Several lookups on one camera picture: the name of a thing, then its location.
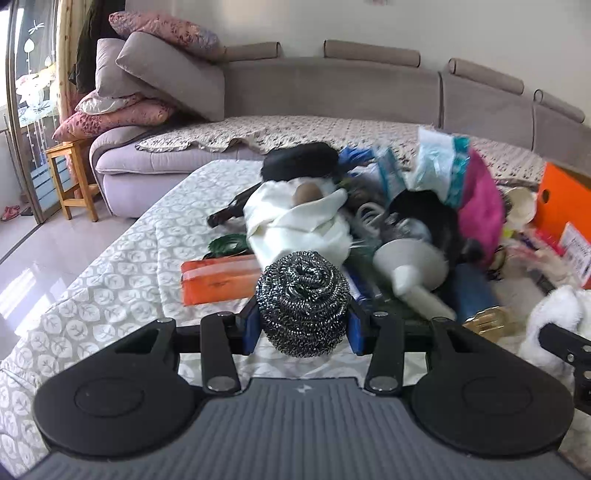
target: floor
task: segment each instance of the floor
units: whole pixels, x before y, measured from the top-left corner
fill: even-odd
[[[37,226],[35,217],[18,216],[7,222],[0,222],[0,259]]]
[[[102,201],[96,207],[96,223],[85,209],[72,208],[70,221],[56,213],[0,264],[0,359],[10,353],[25,326],[38,320],[134,222],[111,216]]]

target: brown egg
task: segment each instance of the brown egg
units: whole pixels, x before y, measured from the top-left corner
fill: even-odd
[[[301,205],[302,203],[313,202],[314,200],[320,200],[323,198],[322,192],[318,188],[316,183],[310,181],[302,183],[295,189],[294,193],[294,205]]]

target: black sponge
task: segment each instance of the black sponge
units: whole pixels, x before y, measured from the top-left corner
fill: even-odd
[[[289,181],[299,177],[330,176],[339,163],[339,153],[323,142],[276,148],[265,157],[263,181]]]

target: glass door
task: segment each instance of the glass door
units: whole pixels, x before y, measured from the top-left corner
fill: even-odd
[[[8,126],[17,170],[38,223],[60,207],[45,150],[59,126],[56,78],[57,0],[15,0],[9,10]],[[66,158],[57,160],[64,188],[71,186]]]

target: curtain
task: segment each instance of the curtain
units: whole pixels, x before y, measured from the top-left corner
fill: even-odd
[[[59,82],[57,104],[60,122],[74,113],[74,108],[81,100],[76,85],[68,80],[68,76],[76,63],[78,38],[91,2],[92,0],[60,0],[57,7],[56,76]]]

